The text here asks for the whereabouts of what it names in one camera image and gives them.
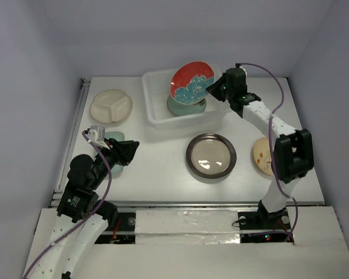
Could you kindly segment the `light green rectangular plate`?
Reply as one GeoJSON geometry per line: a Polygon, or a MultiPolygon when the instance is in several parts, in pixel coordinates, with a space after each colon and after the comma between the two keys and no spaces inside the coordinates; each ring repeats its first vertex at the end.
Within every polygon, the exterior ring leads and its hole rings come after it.
{"type": "MultiPolygon", "coordinates": [[[[117,141],[124,141],[125,140],[125,136],[122,132],[120,131],[110,131],[110,132],[106,132],[105,133],[105,138],[106,139],[115,139],[117,141]]],[[[121,175],[121,173],[123,172],[124,167],[116,164],[114,165],[114,167],[112,168],[111,172],[112,172],[112,178],[116,178],[119,177],[121,175]]]]}

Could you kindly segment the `red plate with blue flower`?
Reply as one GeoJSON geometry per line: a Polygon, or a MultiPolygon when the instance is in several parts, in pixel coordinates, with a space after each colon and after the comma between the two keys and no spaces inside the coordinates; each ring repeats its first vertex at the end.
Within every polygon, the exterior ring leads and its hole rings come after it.
{"type": "Polygon", "coordinates": [[[181,105],[193,105],[208,94],[206,87],[215,81],[214,70],[203,61],[190,62],[175,72],[170,82],[170,96],[181,105]]]}

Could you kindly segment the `green round flower plate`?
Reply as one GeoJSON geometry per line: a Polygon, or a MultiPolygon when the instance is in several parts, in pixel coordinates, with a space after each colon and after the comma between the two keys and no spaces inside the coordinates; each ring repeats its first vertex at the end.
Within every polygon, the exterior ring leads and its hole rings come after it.
{"type": "Polygon", "coordinates": [[[194,115],[203,113],[205,111],[206,99],[203,99],[192,105],[184,105],[176,102],[171,96],[169,96],[167,100],[167,107],[169,111],[176,117],[194,115]]]}

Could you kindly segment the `cream divided plate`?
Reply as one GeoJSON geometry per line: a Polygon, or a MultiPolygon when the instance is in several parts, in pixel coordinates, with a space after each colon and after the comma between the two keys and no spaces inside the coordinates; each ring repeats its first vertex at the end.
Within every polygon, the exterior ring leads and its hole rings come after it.
{"type": "Polygon", "coordinates": [[[124,120],[133,109],[132,99],[122,90],[107,90],[99,93],[90,105],[92,118],[103,124],[124,120]]]}

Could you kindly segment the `brown rimmed cream plate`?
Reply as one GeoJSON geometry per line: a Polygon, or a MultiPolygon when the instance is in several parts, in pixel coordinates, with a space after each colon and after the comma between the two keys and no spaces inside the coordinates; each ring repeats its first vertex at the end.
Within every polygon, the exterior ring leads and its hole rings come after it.
{"type": "Polygon", "coordinates": [[[237,162],[233,144],[225,137],[205,133],[193,138],[186,149],[186,162],[196,175],[206,179],[228,176],[237,162]]]}

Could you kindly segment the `beige plate with bird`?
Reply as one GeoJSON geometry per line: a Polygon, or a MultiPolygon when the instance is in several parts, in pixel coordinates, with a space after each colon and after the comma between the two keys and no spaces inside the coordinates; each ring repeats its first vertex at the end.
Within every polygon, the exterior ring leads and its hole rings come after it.
{"type": "Polygon", "coordinates": [[[273,176],[269,140],[266,137],[260,138],[255,142],[252,149],[252,154],[254,162],[260,171],[269,176],[273,176]]]}

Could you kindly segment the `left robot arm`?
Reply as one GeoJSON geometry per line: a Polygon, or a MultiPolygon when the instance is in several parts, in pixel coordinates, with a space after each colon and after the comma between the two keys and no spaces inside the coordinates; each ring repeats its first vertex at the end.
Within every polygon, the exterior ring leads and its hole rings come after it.
{"type": "Polygon", "coordinates": [[[139,147],[137,141],[89,140],[97,155],[72,159],[68,182],[56,208],[47,247],[34,259],[24,278],[74,278],[87,254],[105,230],[118,220],[117,206],[96,190],[104,179],[112,183],[112,168],[127,166],[139,147]]]}

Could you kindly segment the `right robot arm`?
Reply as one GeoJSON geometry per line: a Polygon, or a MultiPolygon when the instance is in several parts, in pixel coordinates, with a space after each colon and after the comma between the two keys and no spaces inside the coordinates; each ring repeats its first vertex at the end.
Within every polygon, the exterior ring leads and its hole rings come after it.
{"type": "Polygon", "coordinates": [[[262,99],[247,88],[245,64],[226,70],[221,78],[207,87],[207,92],[251,123],[268,138],[273,180],[259,201],[256,221],[269,228],[283,213],[299,180],[314,167],[312,135],[307,129],[296,129],[269,110],[262,99]]]}

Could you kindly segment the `white plastic bin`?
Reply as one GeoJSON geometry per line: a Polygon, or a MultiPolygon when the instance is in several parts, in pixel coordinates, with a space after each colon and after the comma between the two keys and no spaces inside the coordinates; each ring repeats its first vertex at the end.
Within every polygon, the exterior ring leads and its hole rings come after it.
{"type": "Polygon", "coordinates": [[[170,97],[170,82],[178,68],[150,71],[143,74],[141,81],[148,121],[158,130],[191,127],[221,121],[231,109],[226,102],[206,96],[206,107],[202,113],[175,116],[167,105],[170,97]]]}

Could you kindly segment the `white foam block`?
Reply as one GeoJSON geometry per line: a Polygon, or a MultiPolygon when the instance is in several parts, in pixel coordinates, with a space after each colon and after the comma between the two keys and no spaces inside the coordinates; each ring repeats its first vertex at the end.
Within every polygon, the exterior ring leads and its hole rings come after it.
{"type": "Polygon", "coordinates": [[[139,210],[135,242],[140,245],[239,244],[240,234],[230,210],[139,210]]]}

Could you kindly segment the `aluminium rail left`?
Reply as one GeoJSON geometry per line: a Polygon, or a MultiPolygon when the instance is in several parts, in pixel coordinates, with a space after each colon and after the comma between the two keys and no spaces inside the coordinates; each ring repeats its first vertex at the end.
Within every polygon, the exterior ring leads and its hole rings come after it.
{"type": "Polygon", "coordinates": [[[86,95],[88,95],[88,91],[91,84],[91,78],[82,78],[81,79],[81,87],[80,94],[78,98],[78,102],[76,105],[76,112],[74,114],[73,122],[71,128],[69,129],[69,137],[66,144],[65,154],[62,159],[61,167],[59,170],[59,175],[57,179],[57,183],[55,189],[52,193],[50,207],[55,207],[58,204],[58,200],[61,199],[63,194],[63,189],[66,183],[67,172],[69,170],[69,163],[72,159],[72,153],[75,145],[75,138],[77,137],[77,131],[79,130],[79,125],[81,121],[81,111],[86,102],[86,95]]]}

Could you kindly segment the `aluminium rail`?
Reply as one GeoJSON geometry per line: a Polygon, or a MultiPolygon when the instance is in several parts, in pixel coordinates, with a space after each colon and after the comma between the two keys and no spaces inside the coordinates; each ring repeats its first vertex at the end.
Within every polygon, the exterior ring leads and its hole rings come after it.
{"type": "MultiPolygon", "coordinates": [[[[195,203],[195,202],[128,202],[109,201],[125,208],[225,208],[225,207],[257,207],[258,202],[226,202],[226,203],[195,203]]],[[[56,208],[59,200],[53,199],[49,208],[56,208]]],[[[326,206],[325,202],[297,202],[298,206],[326,206]]]]}
{"type": "Polygon", "coordinates": [[[81,111],[86,102],[86,95],[88,95],[88,91],[91,84],[91,78],[82,78],[81,79],[81,87],[80,94],[78,98],[78,102],[76,105],[76,112],[74,114],[73,122],[71,128],[69,129],[69,137],[66,144],[65,154],[62,159],[61,167],[59,170],[59,175],[57,179],[57,183],[55,189],[52,193],[50,207],[55,207],[58,204],[58,200],[61,199],[63,194],[63,189],[66,183],[67,172],[69,170],[69,163],[72,159],[72,153],[75,145],[75,138],[77,137],[77,131],[79,130],[79,125],[81,121],[81,111]]]}

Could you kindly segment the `aluminium rail front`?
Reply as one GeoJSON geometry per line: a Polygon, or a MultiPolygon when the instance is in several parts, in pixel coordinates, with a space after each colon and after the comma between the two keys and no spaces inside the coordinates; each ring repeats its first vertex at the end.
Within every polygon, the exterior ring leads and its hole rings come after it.
{"type": "MultiPolygon", "coordinates": [[[[258,202],[226,202],[226,203],[195,203],[195,202],[128,202],[109,201],[125,208],[225,208],[225,207],[257,207],[258,202]]],[[[59,200],[53,199],[49,208],[56,208],[59,200]]],[[[326,206],[325,202],[297,202],[298,206],[326,206]]]]}

